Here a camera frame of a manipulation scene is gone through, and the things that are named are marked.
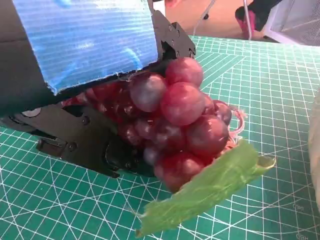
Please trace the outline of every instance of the black metal bracket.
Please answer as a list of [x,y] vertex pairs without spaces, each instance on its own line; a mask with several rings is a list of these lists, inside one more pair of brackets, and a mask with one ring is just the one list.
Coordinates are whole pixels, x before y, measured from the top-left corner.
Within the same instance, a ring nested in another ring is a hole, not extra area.
[[179,23],[171,24],[160,11],[154,10],[153,2],[157,1],[148,1],[157,43],[158,59],[193,58],[196,55],[195,44]]
[[87,106],[71,108],[49,105],[37,116],[16,114],[15,119],[46,134],[39,136],[37,144],[43,153],[113,178],[119,176],[119,169],[153,177],[143,153],[122,141],[108,118]]

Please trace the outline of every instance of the white mesh basket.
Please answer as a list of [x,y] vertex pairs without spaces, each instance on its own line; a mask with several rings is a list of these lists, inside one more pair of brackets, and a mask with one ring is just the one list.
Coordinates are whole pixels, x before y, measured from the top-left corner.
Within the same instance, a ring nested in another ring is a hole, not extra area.
[[320,0],[283,0],[275,6],[264,34],[280,43],[320,46]]

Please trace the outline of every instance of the green cutting mat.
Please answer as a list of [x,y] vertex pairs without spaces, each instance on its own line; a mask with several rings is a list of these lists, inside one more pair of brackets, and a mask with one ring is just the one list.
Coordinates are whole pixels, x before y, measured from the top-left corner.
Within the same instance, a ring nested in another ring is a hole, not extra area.
[[[203,91],[245,110],[241,136],[277,157],[277,166],[208,212],[145,239],[319,240],[307,141],[320,49],[192,40],[205,71]],[[112,179],[53,159],[37,152],[36,141],[0,129],[1,240],[131,240],[140,225],[131,210],[170,196],[155,179]]]

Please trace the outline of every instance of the floor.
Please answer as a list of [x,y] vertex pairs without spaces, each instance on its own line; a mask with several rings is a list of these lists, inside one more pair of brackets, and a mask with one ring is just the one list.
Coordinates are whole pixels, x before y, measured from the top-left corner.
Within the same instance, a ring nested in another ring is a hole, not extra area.
[[[178,22],[190,35],[211,0],[183,0],[175,8],[166,9],[170,22]],[[242,32],[235,19],[235,11],[243,5],[242,0],[216,0],[209,12],[209,19],[202,20],[195,35],[243,39]],[[261,40],[263,34],[256,32],[253,40]]]

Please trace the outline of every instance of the printed number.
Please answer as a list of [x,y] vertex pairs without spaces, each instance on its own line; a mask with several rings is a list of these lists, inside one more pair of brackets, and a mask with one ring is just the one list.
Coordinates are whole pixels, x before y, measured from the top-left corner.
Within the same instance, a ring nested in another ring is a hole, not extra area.
[[300,206],[300,205],[297,205],[297,204],[293,204],[292,205],[293,208],[299,212],[303,212],[304,211],[304,207],[303,206]]
[[303,236],[299,233],[296,234],[296,239],[299,239],[299,240],[308,240],[308,237],[307,236]]

